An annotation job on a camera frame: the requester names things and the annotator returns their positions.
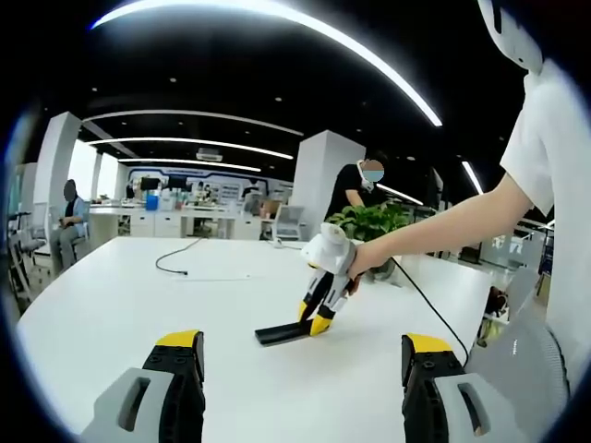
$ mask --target cable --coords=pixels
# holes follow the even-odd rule
[[[302,248],[301,247],[294,247],[294,246],[290,246],[290,245],[285,245],[280,238],[277,239],[279,241],[279,243],[277,244],[277,246],[275,245],[274,242],[272,242],[271,240],[265,240],[265,242],[267,242],[269,245],[273,246],[275,249],[294,249],[296,251],[301,251]]]
[[[190,247],[192,247],[195,243],[198,243],[201,240],[203,240],[202,237],[198,238],[197,240],[192,242],[190,245],[187,245],[187,246],[183,247],[182,249],[177,249],[176,251],[169,252],[168,254],[164,254],[163,256],[156,258],[156,262],[154,263],[156,265],[156,268],[159,270],[163,270],[164,272],[170,272],[171,274],[188,275],[188,271],[186,271],[186,270],[174,270],[174,269],[163,268],[162,266],[159,265],[160,260],[162,260],[163,258],[173,256],[174,254],[178,254],[179,252],[184,252],[184,251],[188,250]]]
[[[418,287],[418,285],[415,283],[415,281],[413,279],[410,278],[410,275],[408,275],[406,273],[406,271],[404,270],[404,268],[402,266],[400,266],[400,263],[398,263],[396,261],[396,258],[392,257],[392,260],[394,260],[394,263],[396,263],[396,266],[398,266],[398,268],[400,268],[400,270],[403,272],[404,276],[413,284],[413,286],[415,286],[415,289],[418,291],[418,293],[421,294],[421,296],[423,297],[423,299],[427,302],[428,307],[431,308],[431,310],[437,314],[437,317],[440,318],[440,320],[443,322],[443,324],[445,326],[447,326],[447,329],[450,330],[450,332],[453,334],[453,337],[455,337],[456,340],[458,340],[460,342],[460,344],[462,345],[462,349],[464,350],[465,353],[465,362],[463,364],[463,366],[467,363],[468,361],[468,350],[466,349],[464,343],[460,340],[460,338],[458,337],[458,334],[455,333],[455,330],[453,330],[453,328],[449,325],[449,323],[447,321],[445,321],[445,318],[443,318],[440,314],[440,312],[435,308],[435,306],[433,306],[431,304],[431,302],[428,300],[427,296],[423,293],[423,291],[421,291],[421,289]]]

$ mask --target green leaves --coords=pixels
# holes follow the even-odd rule
[[[341,226],[349,238],[369,241],[406,226],[408,217],[395,204],[369,208],[347,206],[326,221]]]

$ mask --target face mask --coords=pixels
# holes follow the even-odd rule
[[[364,171],[363,176],[366,177],[366,180],[369,182],[378,182],[384,176],[383,171]]]
[[[72,183],[64,185],[64,198],[67,202],[72,202],[76,198],[76,187]]]

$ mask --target hand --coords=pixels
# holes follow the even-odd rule
[[[380,245],[375,240],[359,245],[356,250],[355,260],[347,271],[347,275],[354,281],[353,288],[349,291],[353,294],[359,287],[361,274],[369,268],[374,268],[383,264],[386,258],[382,259]]]

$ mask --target black rectangular object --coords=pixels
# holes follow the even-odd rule
[[[195,334],[190,348],[154,346],[142,368],[174,374],[164,398],[159,441],[200,443],[205,412],[203,333]]]
[[[260,344],[271,346],[307,337],[310,335],[311,328],[312,320],[306,320],[273,328],[257,329],[255,335]]]
[[[141,184],[139,188],[142,191],[154,191],[158,189],[160,178],[141,177]]]
[[[187,189],[187,178],[182,175],[169,175],[166,187],[169,189]]]

